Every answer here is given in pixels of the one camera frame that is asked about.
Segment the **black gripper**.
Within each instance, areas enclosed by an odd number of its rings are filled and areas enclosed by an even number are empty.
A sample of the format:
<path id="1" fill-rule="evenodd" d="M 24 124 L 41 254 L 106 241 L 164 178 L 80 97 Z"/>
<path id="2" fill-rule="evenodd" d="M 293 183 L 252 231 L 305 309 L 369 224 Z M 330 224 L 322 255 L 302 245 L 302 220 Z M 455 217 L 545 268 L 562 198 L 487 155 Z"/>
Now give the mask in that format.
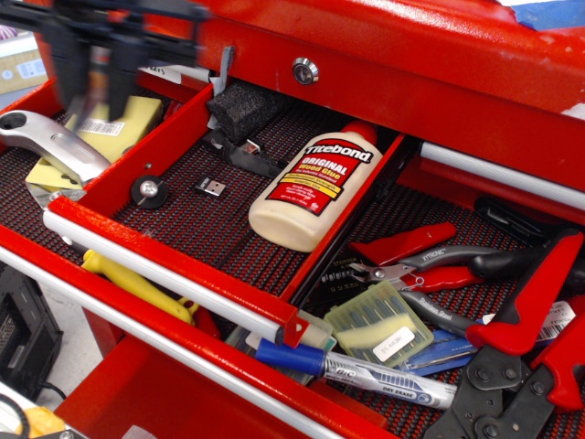
<path id="1" fill-rule="evenodd" d="M 185 37 L 171 37 L 146 25 L 149 16 L 187 23 Z M 51 46 L 61 103 L 77 116 L 90 114 L 91 47 L 111 51 L 108 105 L 111 121 L 123 117 L 138 69 L 151 62 L 187 65 L 197 58 L 198 26 L 210 18 L 190 1 L 54 1 L 49 6 L 3 1 L 1 22 L 30 30 Z"/>

